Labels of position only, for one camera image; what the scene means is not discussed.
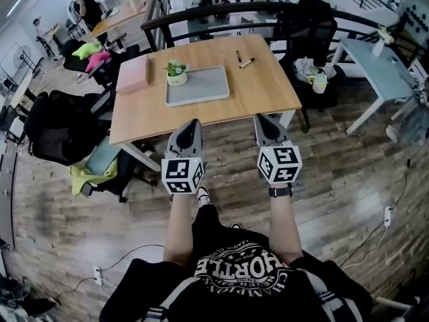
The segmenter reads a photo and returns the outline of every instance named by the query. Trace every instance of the black and white marker cube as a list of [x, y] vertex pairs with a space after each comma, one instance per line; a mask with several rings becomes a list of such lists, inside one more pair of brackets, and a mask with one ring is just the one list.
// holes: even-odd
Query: black and white marker cube
[[294, 182], [302, 167], [297, 146], [261, 147], [257, 167], [268, 183]]
[[170, 194], [195, 193], [204, 169], [201, 158], [163, 159], [162, 182]]

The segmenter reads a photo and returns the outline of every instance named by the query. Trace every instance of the ceiling light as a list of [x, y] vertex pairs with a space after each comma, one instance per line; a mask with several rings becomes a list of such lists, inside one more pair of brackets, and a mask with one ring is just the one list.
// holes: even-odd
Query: ceiling light
[[12, 6], [11, 10], [7, 13], [6, 17], [9, 17], [11, 15], [11, 13], [13, 12], [13, 10], [19, 5], [19, 3], [22, 0], [18, 0], [17, 2], [15, 2], [15, 5]]

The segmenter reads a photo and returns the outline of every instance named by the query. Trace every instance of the pen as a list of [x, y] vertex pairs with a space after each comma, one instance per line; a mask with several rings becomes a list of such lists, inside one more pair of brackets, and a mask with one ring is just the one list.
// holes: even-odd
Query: pen
[[251, 64], [253, 61], [255, 60], [254, 57], [252, 57], [250, 60], [248, 60], [247, 62], [244, 62], [243, 64], [240, 65], [240, 68], [243, 69], [244, 67], [246, 67], [248, 64]]

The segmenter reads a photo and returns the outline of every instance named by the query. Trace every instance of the potted plant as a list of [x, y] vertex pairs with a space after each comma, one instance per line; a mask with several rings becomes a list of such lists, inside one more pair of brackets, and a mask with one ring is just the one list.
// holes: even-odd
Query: potted plant
[[171, 59], [168, 61], [167, 68], [167, 82], [170, 86], [179, 86], [186, 83], [188, 80], [189, 65], [180, 64], [178, 61]]
[[373, 48], [373, 54], [376, 57], [380, 56], [385, 44], [391, 44], [395, 41], [385, 26], [379, 25], [377, 32], [380, 36], [380, 39], [374, 45], [374, 48]]

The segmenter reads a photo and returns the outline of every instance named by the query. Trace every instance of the sneaker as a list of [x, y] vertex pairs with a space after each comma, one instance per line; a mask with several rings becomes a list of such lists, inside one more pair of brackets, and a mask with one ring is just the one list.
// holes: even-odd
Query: sneaker
[[198, 198], [198, 207], [203, 207], [212, 203], [210, 200], [210, 193], [204, 186], [200, 186], [196, 190], [196, 197]]

